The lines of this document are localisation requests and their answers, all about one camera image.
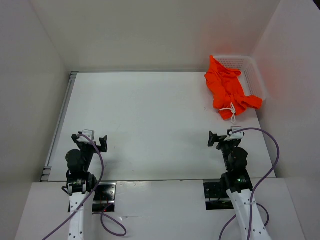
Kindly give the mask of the orange shorts with white drawstring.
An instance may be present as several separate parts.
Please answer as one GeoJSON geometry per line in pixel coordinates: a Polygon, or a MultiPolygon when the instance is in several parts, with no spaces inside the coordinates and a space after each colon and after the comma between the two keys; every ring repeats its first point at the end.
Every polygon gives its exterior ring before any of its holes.
{"type": "Polygon", "coordinates": [[[245,95],[238,79],[240,70],[227,68],[212,55],[209,57],[209,69],[204,75],[206,86],[213,95],[213,108],[218,110],[223,120],[231,120],[234,124],[236,116],[248,108],[259,109],[263,100],[255,95],[245,95]]]}

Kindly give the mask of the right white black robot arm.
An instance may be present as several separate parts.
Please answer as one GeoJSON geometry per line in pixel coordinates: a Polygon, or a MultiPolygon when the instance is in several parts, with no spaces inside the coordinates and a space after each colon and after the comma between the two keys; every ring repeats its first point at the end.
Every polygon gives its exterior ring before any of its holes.
{"type": "Polygon", "coordinates": [[[208,146],[222,152],[226,173],[221,175],[219,191],[229,197],[243,240],[270,240],[271,237],[259,212],[258,203],[254,197],[254,187],[247,171],[248,153],[239,147],[244,133],[218,135],[209,132],[208,146]]]}

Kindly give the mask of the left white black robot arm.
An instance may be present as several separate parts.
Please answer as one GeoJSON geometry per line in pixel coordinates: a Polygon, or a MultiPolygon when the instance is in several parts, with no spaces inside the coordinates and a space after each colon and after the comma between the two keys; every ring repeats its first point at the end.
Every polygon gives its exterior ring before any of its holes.
{"type": "Polygon", "coordinates": [[[92,234],[93,200],[100,194],[98,184],[102,177],[97,179],[89,172],[93,156],[108,151],[107,136],[99,138],[100,145],[94,141],[93,130],[83,130],[72,135],[77,149],[70,150],[65,159],[67,161],[67,193],[69,195],[70,220],[68,239],[88,240],[92,234]]]}

